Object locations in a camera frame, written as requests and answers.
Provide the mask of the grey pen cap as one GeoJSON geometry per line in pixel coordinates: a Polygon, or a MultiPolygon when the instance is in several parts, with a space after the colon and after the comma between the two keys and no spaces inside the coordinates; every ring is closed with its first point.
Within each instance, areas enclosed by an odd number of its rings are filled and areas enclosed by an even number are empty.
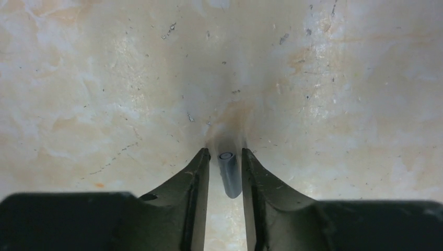
{"type": "Polygon", "coordinates": [[[242,193],[241,174],[237,157],[232,152],[220,153],[218,158],[220,175],[226,195],[235,199],[242,193]]]}

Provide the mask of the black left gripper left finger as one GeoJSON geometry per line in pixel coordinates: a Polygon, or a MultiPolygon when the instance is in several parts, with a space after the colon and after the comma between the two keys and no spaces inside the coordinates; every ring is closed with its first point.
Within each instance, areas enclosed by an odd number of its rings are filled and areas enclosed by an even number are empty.
{"type": "Polygon", "coordinates": [[[1,202],[1,250],[203,250],[210,154],[152,191],[24,192],[1,202]]]}

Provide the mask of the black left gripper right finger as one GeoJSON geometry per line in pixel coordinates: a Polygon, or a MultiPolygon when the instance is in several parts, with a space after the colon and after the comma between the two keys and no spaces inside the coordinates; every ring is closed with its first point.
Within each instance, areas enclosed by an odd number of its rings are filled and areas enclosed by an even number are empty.
{"type": "Polygon", "coordinates": [[[242,149],[248,250],[442,250],[442,204],[315,200],[242,149]]]}

